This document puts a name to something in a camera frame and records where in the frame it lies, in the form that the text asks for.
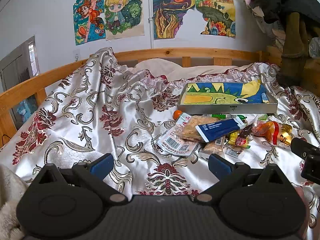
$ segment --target black cable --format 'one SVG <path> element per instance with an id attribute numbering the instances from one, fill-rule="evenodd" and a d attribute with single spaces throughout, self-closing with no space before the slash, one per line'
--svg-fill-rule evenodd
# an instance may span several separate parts
<path id="1" fill-rule="evenodd" d="M 3 137 L 7 136 L 6 134 L 2 135 L 2 146 L 4 146 L 4 142 L 3 142 Z"/>

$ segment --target person's hand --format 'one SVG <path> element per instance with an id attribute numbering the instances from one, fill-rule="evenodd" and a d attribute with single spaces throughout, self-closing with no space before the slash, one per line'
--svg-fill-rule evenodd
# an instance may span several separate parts
<path id="1" fill-rule="evenodd" d="M 305 239 L 305 237 L 307 235 L 307 230 L 308 230 L 308 226 L 309 226 L 309 219 L 310 219 L 309 203 L 306 201 L 306 199 L 304 197 L 304 192 L 303 192 L 302 187 L 295 186 L 294 188 L 297 191 L 300 198 L 302 199 L 302 201 L 304 202 L 304 205 L 306 206 L 306 217 L 304 219 L 302 227 L 299 230 L 299 236 L 301 236 L 302 239 Z"/>

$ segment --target blue packet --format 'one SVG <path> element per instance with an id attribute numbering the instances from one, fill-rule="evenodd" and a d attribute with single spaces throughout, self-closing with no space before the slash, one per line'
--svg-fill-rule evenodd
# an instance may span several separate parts
<path id="1" fill-rule="evenodd" d="M 233 119 L 209 124 L 197 125 L 196 129 L 205 142 L 212 142 L 228 133 L 245 128 L 245 124 L 237 116 Z"/>

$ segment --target black device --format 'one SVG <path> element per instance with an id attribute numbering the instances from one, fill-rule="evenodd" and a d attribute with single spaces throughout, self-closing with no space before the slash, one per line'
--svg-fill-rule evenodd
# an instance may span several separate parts
<path id="1" fill-rule="evenodd" d="M 301 177 L 320 185 L 320 149 L 300 138 L 293 138 L 291 151 L 305 160 Z"/>
<path id="2" fill-rule="evenodd" d="M 17 206 L 24 240 L 300 239 L 305 205 L 276 164 L 250 169 L 212 154 L 208 168 L 220 181 L 194 200 L 128 201 L 102 181 L 113 163 L 106 154 L 71 169 L 45 165 Z"/>

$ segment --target gray door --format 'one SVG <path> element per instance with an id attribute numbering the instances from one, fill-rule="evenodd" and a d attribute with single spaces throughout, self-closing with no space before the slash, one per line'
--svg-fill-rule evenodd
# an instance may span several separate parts
<path id="1" fill-rule="evenodd" d="M 0 61 L 0 78 L 4 91 L 33 77 L 29 54 L 29 45 L 33 42 L 34 37 L 25 41 Z M 23 120 L 17 110 L 18 106 L 15 106 L 10 113 L 16 128 L 19 129 L 23 125 Z"/>

